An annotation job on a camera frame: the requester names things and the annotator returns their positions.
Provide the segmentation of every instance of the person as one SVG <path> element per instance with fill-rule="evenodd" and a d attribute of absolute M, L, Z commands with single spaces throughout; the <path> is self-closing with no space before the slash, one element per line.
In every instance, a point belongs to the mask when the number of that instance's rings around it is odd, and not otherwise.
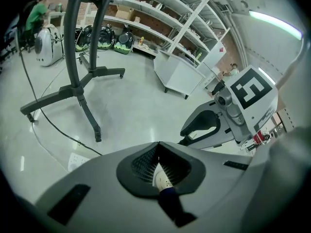
<path fill-rule="evenodd" d="M 231 66 L 232 70 L 230 72 L 223 72 L 223 79 L 215 86 L 214 90 L 211 92 L 213 96 L 225 87 L 225 82 L 227 82 L 231 77 L 239 73 L 237 64 L 231 64 Z"/>
<path fill-rule="evenodd" d="M 35 41 L 34 29 L 41 29 L 45 23 L 42 17 L 50 12 L 50 10 L 45 6 L 46 0 L 38 0 L 37 2 L 38 3 L 30 12 L 25 26 L 25 38 L 30 47 Z"/>

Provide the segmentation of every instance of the white cabinet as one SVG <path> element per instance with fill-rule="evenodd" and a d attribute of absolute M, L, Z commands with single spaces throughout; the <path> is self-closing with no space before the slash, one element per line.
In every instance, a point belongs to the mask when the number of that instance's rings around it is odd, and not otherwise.
<path fill-rule="evenodd" d="M 212 69 L 221 60 L 221 58 L 225 55 L 226 52 L 227 50 L 225 49 L 221 41 L 219 41 L 208 53 L 208 55 L 203 59 L 203 61 L 201 61 L 201 63 L 204 63 L 206 66 Z"/>
<path fill-rule="evenodd" d="M 186 95 L 186 99 L 205 78 L 195 67 L 172 53 L 159 51 L 154 60 L 155 73 L 167 88 Z"/>
<path fill-rule="evenodd" d="M 202 90 L 208 86 L 208 84 L 212 82 L 219 74 L 220 71 L 216 65 L 226 52 L 227 51 L 223 44 L 218 42 L 201 61 L 200 65 L 197 67 L 197 70 L 199 70 L 199 72 L 202 73 L 205 78 L 198 86 L 198 90 Z"/>

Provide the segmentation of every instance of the stand caster wheel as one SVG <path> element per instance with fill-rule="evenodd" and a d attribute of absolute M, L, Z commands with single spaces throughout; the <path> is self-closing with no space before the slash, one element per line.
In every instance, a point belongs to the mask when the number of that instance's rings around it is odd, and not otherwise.
<path fill-rule="evenodd" d="M 95 132 L 95 141 L 96 142 L 101 142 L 102 141 L 102 136 L 100 132 Z"/>
<path fill-rule="evenodd" d="M 33 115 L 28 114 L 28 115 L 27 115 L 27 118 L 28 118 L 28 120 L 29 120 L 31 123 L 34 123 L 34 122 L 35 122 L 35 119 L 34 119 Z"/>

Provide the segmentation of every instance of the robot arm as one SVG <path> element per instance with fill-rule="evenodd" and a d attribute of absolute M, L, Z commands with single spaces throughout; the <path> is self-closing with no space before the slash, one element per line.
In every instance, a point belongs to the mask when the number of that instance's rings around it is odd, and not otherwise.
<path fill-rule="evenodd" d="M 277 108 L 277 89 L 252 66 L 226 82 L 215 100 L 200 105 L 187 119 L 179 144 L 210 148 L 235 139 L 240 146 L 251 139 Z M 193 139 L 191 133 L 212 132 Z"/>

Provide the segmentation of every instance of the green shirt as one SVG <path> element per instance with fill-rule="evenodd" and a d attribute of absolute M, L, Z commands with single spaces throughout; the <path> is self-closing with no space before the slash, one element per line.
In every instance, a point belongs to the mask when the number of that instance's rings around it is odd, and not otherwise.
<path fill-rule="evenodd" d="M 232 70 L 230 71 L 230 76 L 224 76 L 224 77 L 223 77 L 223 82 L 226 83 L 231 77 L 237 75 L 238 73 L 239 73 L 239 71 L 238 71 L 237 69 L 232 69 Z"/>
<path fill-rule="evenodd" d="M 33 10 L 30 12 L 27 21 L 25 31 L 32 29 L 32 23 L 35 21 L 39 21 L 41 16 L 47 12 L 47 7 L 44 4 L 38 3 L 33 7 Z"/>

